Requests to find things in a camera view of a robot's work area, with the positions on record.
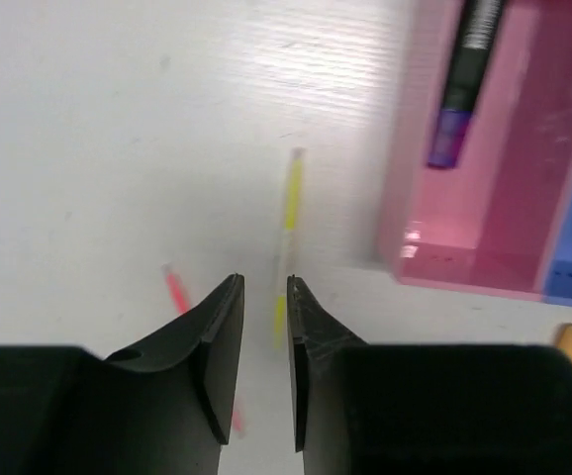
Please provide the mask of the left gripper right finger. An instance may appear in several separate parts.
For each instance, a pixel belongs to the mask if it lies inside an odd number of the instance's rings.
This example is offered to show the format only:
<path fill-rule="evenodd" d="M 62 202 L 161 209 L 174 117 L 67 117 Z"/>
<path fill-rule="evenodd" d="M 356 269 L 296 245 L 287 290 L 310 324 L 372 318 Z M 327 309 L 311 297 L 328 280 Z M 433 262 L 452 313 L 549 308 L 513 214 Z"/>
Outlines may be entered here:
<path fill-rule="evenodd" d="M 373 344 L 287 280 L 308 474 L 572 474 L 572 362 L 517 344 Z"/>

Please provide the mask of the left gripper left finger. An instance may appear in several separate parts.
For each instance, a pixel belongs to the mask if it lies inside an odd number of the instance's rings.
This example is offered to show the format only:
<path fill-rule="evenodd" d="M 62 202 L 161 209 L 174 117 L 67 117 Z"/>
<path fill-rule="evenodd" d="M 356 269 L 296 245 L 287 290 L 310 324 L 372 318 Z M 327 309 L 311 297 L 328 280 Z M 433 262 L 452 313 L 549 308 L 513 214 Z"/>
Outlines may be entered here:
<path fill-rule="evenodd" d="M 0 474 L 214 474 L 232 430 L 244 279 L 106 358 L 0 345 Z"/>

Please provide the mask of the purple cap black highlighter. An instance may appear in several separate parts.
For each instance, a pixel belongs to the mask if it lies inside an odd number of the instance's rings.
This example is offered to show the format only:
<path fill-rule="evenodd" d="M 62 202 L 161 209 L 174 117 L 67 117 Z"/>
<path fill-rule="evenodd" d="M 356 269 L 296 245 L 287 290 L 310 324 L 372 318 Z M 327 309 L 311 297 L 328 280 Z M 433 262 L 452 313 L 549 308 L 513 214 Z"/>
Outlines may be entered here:
<path fill-rule="evenodd" d="M 457 165 L 488 68 L 506 3 L 463 3 L 441 95 L 427 166 Z"/>

